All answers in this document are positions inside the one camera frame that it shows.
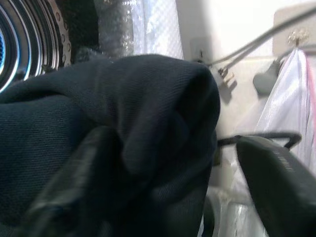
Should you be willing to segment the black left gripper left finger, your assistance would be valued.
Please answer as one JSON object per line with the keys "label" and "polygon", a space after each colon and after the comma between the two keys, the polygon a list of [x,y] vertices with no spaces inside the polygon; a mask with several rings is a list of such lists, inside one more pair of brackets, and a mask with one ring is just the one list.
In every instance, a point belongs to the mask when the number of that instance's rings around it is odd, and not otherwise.
{"label": "black left gripper left finger", "polygon": [[97,237],[118,155],[114,129],[93,129],[27,211],[21,237]]}

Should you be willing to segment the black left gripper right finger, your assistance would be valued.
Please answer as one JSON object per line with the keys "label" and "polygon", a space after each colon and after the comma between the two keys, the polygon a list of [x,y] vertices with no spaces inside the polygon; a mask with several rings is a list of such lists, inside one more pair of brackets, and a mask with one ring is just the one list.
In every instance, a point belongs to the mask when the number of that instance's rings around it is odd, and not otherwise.
{"label": "black left gripper right finger", "polygon": [[277,143],[242,136],[236,145],[255,209],[270,237],[316,235],[316,179]]}

